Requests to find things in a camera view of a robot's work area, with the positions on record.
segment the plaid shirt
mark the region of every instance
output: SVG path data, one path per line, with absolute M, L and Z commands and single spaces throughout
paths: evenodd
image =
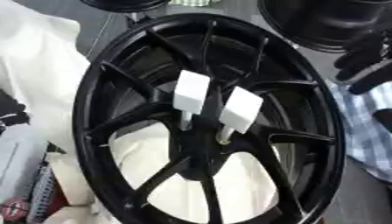
M 392 109 L 392 83 L 361 95 L 350 94 L 347 86 L 327 84 L 342 112 L 347 155 L 378 179 L 392 183 L 392 134 L 373 118 L 379 109 Z
M 186 6 L 206 6 L 210 3 L 217 3 L 220 0 L 171 0 L 171 4 L 183 4 Z

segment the wheel rim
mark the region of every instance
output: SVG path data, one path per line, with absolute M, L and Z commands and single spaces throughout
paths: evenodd
M 183 48 L 181 42 L 189 43 L 189 38 L 193 39 L 194 43 L 189 48 Z M 157 47 L 171 56 L 168 60 L 172 63 L 163 63 L 153 69 L 145 66 L 137 68 L 137 61 Z M 232 50 L 239 53 L 238 57 L 217 57 L 217 55 L 227 55 L 225 51 Z M 214 59 L 207 57 L 208 54 L 212 54 Z M 248 55 L 250 60 L 239 57 L 245 55 Z M 263 63 L 277 64 L 277 66 L 264 67 L 261 66 Z M 174 73 L 165 72 L 168 67 L 171 67 Z M 233 83 L 257 92 L 266 99 L 271 97 L 267 100 L 271 104 L 274 101 L 275 103 L 287 102 L 283 100 L 287 98 L 291 98 L 293 102 L 294 93 L 299 93 L 302 97 L 306 95 L 299 101 L 305 101 L 305 104 L 310 106 L 311 109 L 308 111 L 311 111 L 313 118 L 309 119 L 309 114 L 305 112 L 301 117 L 313 121 L 293 123 L 292 117 L 302 112 L 288 113 L 287 110 L 295 110 L 294 108 L 299 104 L 292 103 L 291 107 L 281 105 L 287 117 L 291 117 L 290 126 L 302 130 L 295 131 L 256 123 L 248 134 L 238 136 L 243 139 L 243 142 L 248 143 L 246 152 L 255 156 L 269 172 L 281 198 L 278 205 L 267 213 L 241 223 L 313 223 L 316 221 L 331 202 L 343 170 L 344 139 L 339 111 L 333 98 L 310 64 L 281 39 L 252 24 L 207 14 L 161 17 L 126 31 L 92 63 L 80 84 L 73 112 L 74 139 L 80 166 L 88 183 L 105 207 L 123 223 L 191 223 L 146 204 L 146 197 L 168 176 L 186 169 L 190 159 L 203 157 L 211 152 L 206 150 L 201 154 L 177 154 L 171 157 L 171 162 L 162 171 L 135 190 L 130 187 L 116 167 L 108 147 L 111 134 L 132 123 L 145 120 L 159 120 L 165 124 L 171 132 L 171 142 L 174 146 L 178 145 L 176 140 L 182 138 L 175 125 L 179 112 L 171 106 L 171 94 L 159 90 L 156 86 L 175 81 L 179 69 L 183 68 L 208 74 L 213 78 L 213 91 L 209 94 L 210 105 L 219 105 L 216 104 L 220 101 L 220 97 L 217 97 L 218 93 L 225 99 Z M 265 74 L 271 72 L 264 69 L 272 69 L 276 77 L 261 76 L 259 74 L 261 71 Z M 143 77 L 132 76 L 129 73 L 142 74 Z M 232 76 L 220 75 L 228 73 L 232 73 Z M 236 78 L 239 74 L 248 74 L 245 75 L 248 78 L 239 80 Z M 132 92 L 138 92 L 147 99 L 147 102 L 118 115 L 118 108 L 110 109 L 113 107 L 110 105 L 118 105 L 120 101 L 118 97 L 113 96 L 116 93 L 110 96 L 103 94 L 105 85 L 108 81 L 112 83 L 111 80 L 127 83 Z M 115 87 L 115 92 L 119 91 L 121 85 Z M 281 91 L 285 92 L 283 96 L 279 94 Z M 117 99 L 113 100 L 117 102 L 106 105 L 105 99 L 102 99 L 103 95 L 112 100 Z M 212 122 L 209 128 L 217 130 L 220 126 L 216 122 L 214 112 L 219 112 L 220 108 L 208 106 L 208 100 L 206 107 L 213 108 L 213 112 L 197 118 L 196 126 L 201 127 L 205 125 L 205 122 L 202 122 L 204 119 L 210 119 L 209 121 Z M 304 172 L 307 165 L 310 165 L 309 177 L 304 178 L 303 174 L 292 175 L 294 176 L 292 177 L 291 171 L 286 170 L 293 165 L 284 169 L 274 155 L 270 143 L 295 145 L 300 143 L 301 147 L 305 145 L 307 151 L 301 154 L 300 165 L 297 163 L 294 166 L 297 167 L 295 169 Z M 229 150 L 230 153 L 238 151 L 235 147 Z M 203 175 L 201 182 L 206 193 L 209 223 L 222 223 L 216 190 L 211 178 L 213 175 L 211 173 L 213 168 L 209 166 L 211 161 L 200 159 L 199 162 L 200 169 L 204 170 L 201 172 Z
M 170 0 L 130 0 L 130 1 L 114 1 L 114 0 L 81 0 L 83 3 L 92 7 L 113 12 L 140 12 L 151 11 Z

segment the black alloy wheel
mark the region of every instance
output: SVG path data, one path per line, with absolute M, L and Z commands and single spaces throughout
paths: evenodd
M 151 11 L 170 2 L 170 0 L 81 0 L 92 7 L 113 12 Z
M 342 53 L 344 46 L 384 20 L 390 0 L 258 0 L 262 16 L 287 39 L 313 50 Z
M 184 132 L 178 128 L 180 112 L 172 107 L 172 84 L 182 69 L 212 78 L 202 114 Z M 220 145 L 215 141 L 218 116 L 234 86 L 264 99 L 260 117 L 265 119 Z M 144 121 L 159 121 L 170 131 L 171 161 L 133 189 L 117 168 L 109 139 Z M 208 223 L 223 223 L 213 176 L 236 152 L 253 155 L 279 194 L 275 207 L 239 224 L 315 223 L 339 187 L 345 157 L 337 105 L 310 63 L 260 27 L 210 14 L 143 21 L 115 39 L 80 84 L 73 134 L 88 183 L 122 223 L 192 223 L 147 201 L 177 173 L 200 181 Z

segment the white foam block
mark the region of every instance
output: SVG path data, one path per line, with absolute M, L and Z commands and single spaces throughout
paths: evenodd
M 210 80 L 203 74 L 181 71 L 174 90 L 173 107 L 199 115 L 203 109 Z
M 220 115 L 220 122 L 245 134 L 256 120 L 262 104 L 263 98 L 236 87 Z

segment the black spoke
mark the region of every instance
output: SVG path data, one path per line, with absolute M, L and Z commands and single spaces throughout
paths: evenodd
M 250 66 L 250 69 L 246 71 L 244 74 L 242 74 L 240 77 L 230 81 L 228 84 L 226 84 L 223 88 L 223 93 L 226 94 L 229 89 L 232 89 L 234 86 L 241 84 L 242 86 L 249 86 L 252 84 L 252 80 L 247 81 L 248 77 L 252 76 L 257 76 L 260 70 L 260 65 L 262 64 L 263 58 L 264 58 L 264 49 L 265 46 L 268 44 L 269 40 L 267 38 L 261 38 L 259 46 L 255 52 L 255 57 L 252 60 L 252 64 Z
M 101 143 L 108 141 L 111 134 L 133 123 L 145 120 L 162 119 L 170 115 L 172 105 L 165 103 L 147 103 L 131 111 L 108 120 L 97 127 L 89 130 L 87 135 L 94 139 L 95 142 Z
M 294 215 L 295 217 L 302 217 L 303 208 L 299 203 L 298 197 L 292 190 L 290 181 L 286 172 L 280 164 L 272 146 L 266 139 L 260 139 L 259 136 L 252 133 L 247 134 L 247 138 L 256 144 L 259 150 L 245 150 L 252 154 L 265 168 L 267 173 L 274 181 L 279 192 L 278 207 L 282 210 L 283 215 Z
M 214 183 L 214 177 L 210 172 L 209 165 L 202 166 L 203 179 L 201 185 L 206 195 L 206 203 L 208 204 L 209 224 L 223 224 L 221 215 L 221 205 L 219 204 L 218 194 Z
M 115 66 L 107 61 L 101 63 L 101 69 L 109 75 L 117 75 L 127 81 L 142 97 L 146 99 L 152 98 L 154 95 L 154 87 L 146 81 L 140 80 L 138 77 L 126 73 L 120 67 Z
M 309 80 L 273 80 L 260 81 L 252 86 L 252 91 L 290 90 L 293 92 L 309 92 L 317 86 L 316 81 Z
M 251 131 L 255 134 L 267 136 L 273 144 L 332 144 L 334 140 L 329 136 L 321 136 L 293 129 L 281 129 L 259 123 L 255 123 Z
M 164 48 L 176 61 L 181 62 L 182 66 L 194 68 L 192 57 L 173 44 L 169 39 L 162 37 L 153 30 L 148 30 L 147 34 L 151 40 Z
M 208 27 L 206 31 L 206 35 L 203 38 L 203 43 L 201 45 L 201 69 L 200 72 L 202 74 L 208 74 L 210 75 L 210 72 L 208 70 L 208 64 L 207 64 L 207 53 L 208 53 L 208 47 L 210 46 L 211 39 L 214 34 L 214 29 L 216 27 L 217 23 L 216 21 L 208 21 Z
M 189 168 L 190 158 L 189 157 L 178 157 L 172 160 L 164 168 L 158 171 L 154 176 L 144 182 L 136 190 L 136 201 L 139 206 L 144 205 L 147 202 L 148 196 L 157 188 L 159 185 L 164 183 L 167 179 L 174 176 L 176 173 L 182 172 L 183 170 Z
M 245 77 L 248 77 L 251 74 L 257 75 L 259 70 L 260 70 L 260 65 L 262 64 L 262 61 L 264 59 L 264 49 L 265 46 L 268 44 L 269 40 L 267 38 L 262 38 L 260 39 L 260 44 L 259 47 L 257 48 L 257 52 L 255 54 L 255 58 L 253 59 L 252 62 L 252 66 L 249 69 L 249 71 L 247 71 L 245 73 Z

